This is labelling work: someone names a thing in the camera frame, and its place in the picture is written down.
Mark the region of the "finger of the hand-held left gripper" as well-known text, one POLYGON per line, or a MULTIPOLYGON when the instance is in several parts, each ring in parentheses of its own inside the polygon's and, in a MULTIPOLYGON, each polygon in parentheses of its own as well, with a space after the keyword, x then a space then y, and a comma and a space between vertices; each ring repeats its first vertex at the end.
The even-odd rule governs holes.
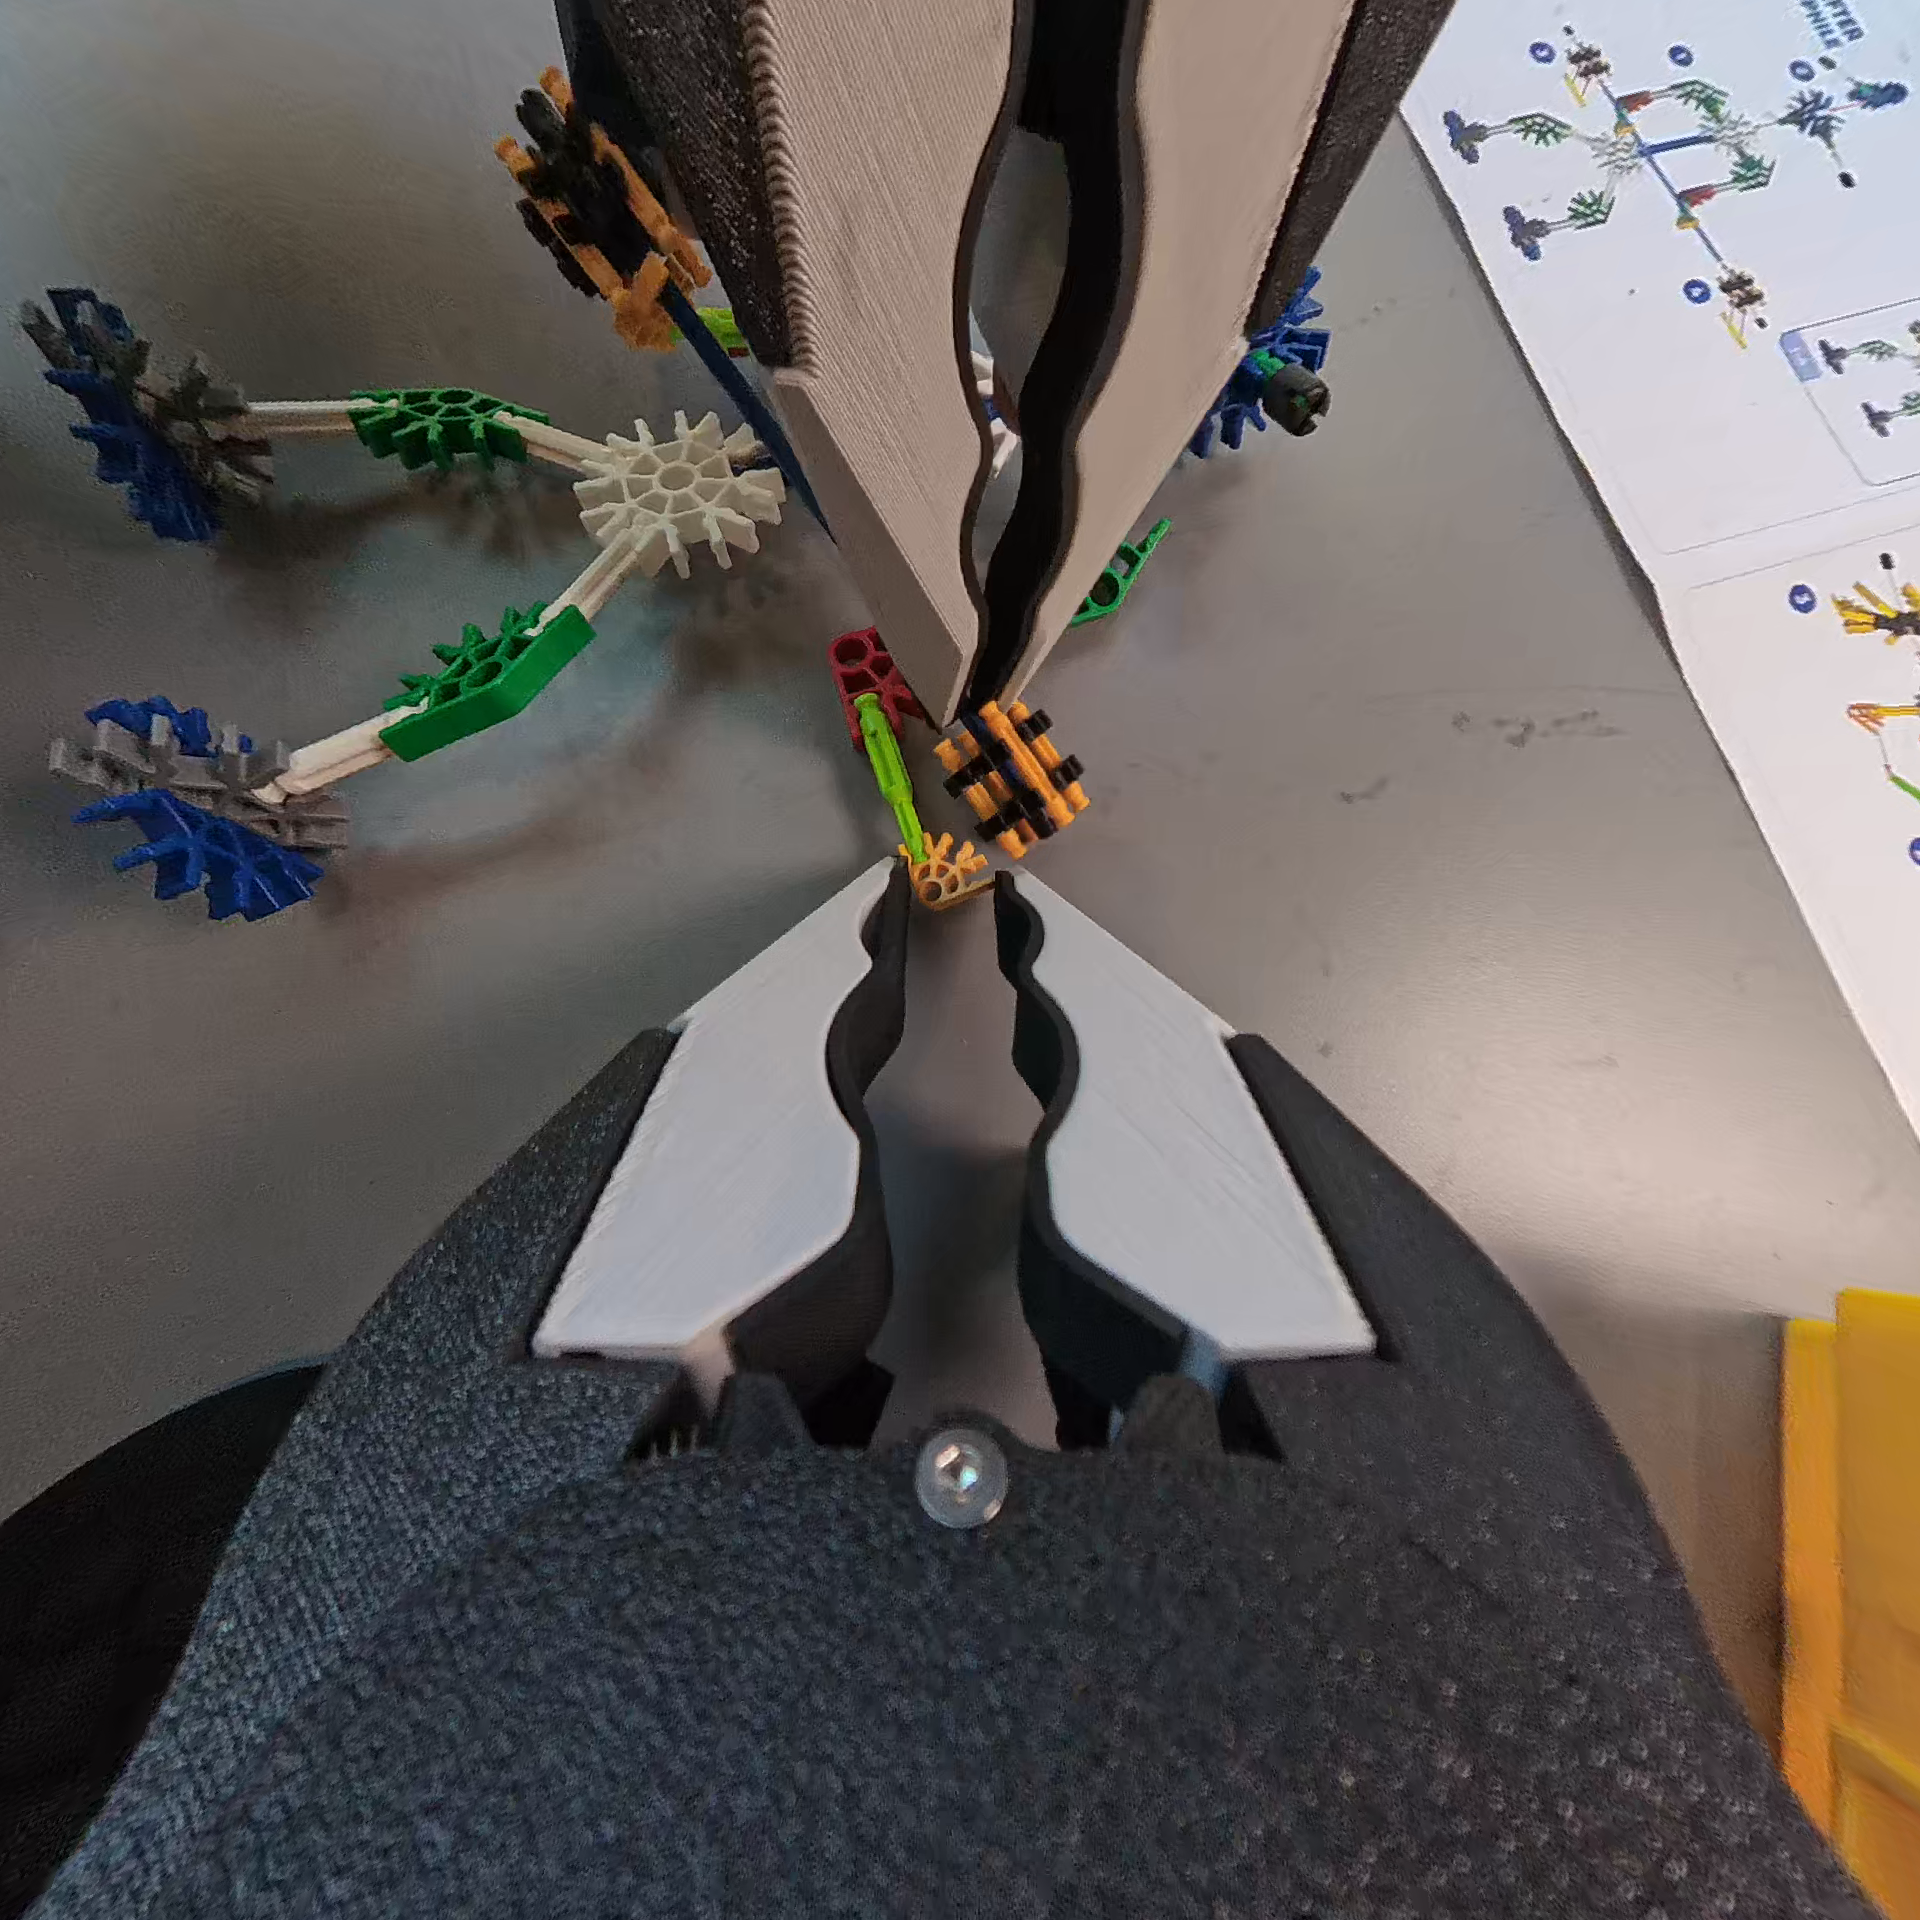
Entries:
POLYGON ((987 570, 976 702, 1017 694, 1243 346, 1347 3, 1030 7, 1062 152, 1062 282, 1023 377, 1021 479, 987 570))
POLYGON ((1012 3, 755 7, 755 113, 788 351, 775 407, 828 531, 934 723, 980 649, 989 479, 968 268, 1012 127, 1012 3))

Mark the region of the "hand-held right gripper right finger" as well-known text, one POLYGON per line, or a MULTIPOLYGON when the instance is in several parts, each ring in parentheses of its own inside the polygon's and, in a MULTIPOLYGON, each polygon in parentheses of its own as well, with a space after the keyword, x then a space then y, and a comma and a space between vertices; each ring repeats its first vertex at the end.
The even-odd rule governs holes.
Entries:
POLYGON ((1061 1449, 1104 1449, 1143 1386, 1377 1354, 1248 1073, 1241 1033, 1035 879, 993 882, 1012 1060, 1039 1105, 1017 1291, 1061 1449))

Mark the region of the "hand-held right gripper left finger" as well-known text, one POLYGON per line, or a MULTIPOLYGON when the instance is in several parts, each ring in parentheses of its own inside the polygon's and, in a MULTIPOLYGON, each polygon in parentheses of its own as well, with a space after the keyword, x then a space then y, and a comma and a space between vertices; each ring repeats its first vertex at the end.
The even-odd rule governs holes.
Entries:
POLYGON ((867 1368, 894 1289, 867 1094, 905 1027, 908 911, 905 864, 876 863, 672 1022, 540 1359, 663 1361, 707 1411, 735 1375, 813 1409, 867 1368))

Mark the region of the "black orange toy wheel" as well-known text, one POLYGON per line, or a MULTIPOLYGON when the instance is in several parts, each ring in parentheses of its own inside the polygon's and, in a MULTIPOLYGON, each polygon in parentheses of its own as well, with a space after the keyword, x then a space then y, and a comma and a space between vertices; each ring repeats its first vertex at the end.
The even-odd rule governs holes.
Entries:
POLYGON ((559 66, 518 96, 516 119, 523 138, 500 138, 495 158, 516 184, 528 234, 575 292, 608 304, 623 346, 677 347, 688 298, 710 282, 693 239, 612 136, 575 105, 559 66))
POLYGON ((1067 831, 1085 810, 1083 763, 1048 738, 1048 716, 1020 700, 959 713, 932 750, 944 790, 1009 859, 1067 831))

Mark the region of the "multicoloured construction toy model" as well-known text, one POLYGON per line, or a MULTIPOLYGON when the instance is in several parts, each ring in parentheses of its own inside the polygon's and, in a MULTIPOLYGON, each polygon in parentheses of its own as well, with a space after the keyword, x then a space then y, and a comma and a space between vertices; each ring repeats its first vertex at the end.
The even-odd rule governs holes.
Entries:
MULTIPOLYGON (((1192 457, 1239 449, 1248 427, 1315 433, 1327 411, 1331 338, 1318 282, 1311 268, 1279 324, 1248 343, 1188 442, 1192 457)), ((668 567, 685 578, 700 551, 725 570, 756 553, 760 526, 783 518, 785 480, 743 422, 725 430, 715 415, 673 415, 664 434, 638 422, 625 438, 595 442, 464 386, 246 402, 198 358, 177 379, 148 383, 153 346, 93 291, 47 291, 44 304, 17 308, 17 324, 46 363, 41 377, 83 410, 69 433, 91 449, 96 479, 120 490, 132 520, 159 540, 207 544, 221 531, 221 502, 254 499, 271 479, 273 434, 355 440, 409 471, 532 460, 574 475, 590 564, 550 603, 505 608, 492 630, 464 625, 368 720, 297 750, 260 748, 201 707, 112 697, 84 708, 79 737, 53 740, 53 775, 88 794, 75 823, 136 832, 115 868, 148 866, 158 902, 201 894, 213 921, 262 921, 315 894, 321 858, 347 847, 344 779, 508 726, 587 649, 595 618, 625 584, 668 567)), ((856 752, 854 697, 867 690, 883 697, 897 738, 908 723, 934 738, 949 729, 909 690, 878 630, 832 641, 828 658, 856 752)))

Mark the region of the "yellow plastic bin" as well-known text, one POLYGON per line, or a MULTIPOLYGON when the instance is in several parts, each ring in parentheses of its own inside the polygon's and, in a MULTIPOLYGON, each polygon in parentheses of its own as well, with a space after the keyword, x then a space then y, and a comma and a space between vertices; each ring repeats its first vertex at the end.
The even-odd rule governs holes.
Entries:
POLYGON ((1782 1330, 1782 1775, 1883 1916, 1918 1916, 1918 1300, 1782 1330))

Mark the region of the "white instruction sheet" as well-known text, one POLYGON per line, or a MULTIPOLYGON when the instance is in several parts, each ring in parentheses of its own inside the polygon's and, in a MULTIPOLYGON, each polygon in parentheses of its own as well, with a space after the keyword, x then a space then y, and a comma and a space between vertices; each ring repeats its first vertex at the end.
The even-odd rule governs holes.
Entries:
POLYGON ((1404 124, 1916 1120, 1918 4, 1453 4, 1404 124))

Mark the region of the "person's right leg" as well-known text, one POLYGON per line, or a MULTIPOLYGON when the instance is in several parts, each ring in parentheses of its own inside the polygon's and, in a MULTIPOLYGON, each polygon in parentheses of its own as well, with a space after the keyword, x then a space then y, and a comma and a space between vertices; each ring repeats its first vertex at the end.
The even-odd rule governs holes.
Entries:
POLYGON ((105 1807, 321 1375, 283 1368, 175 1409, 5 1522, 5 1918, 32 1910, 105 1807))

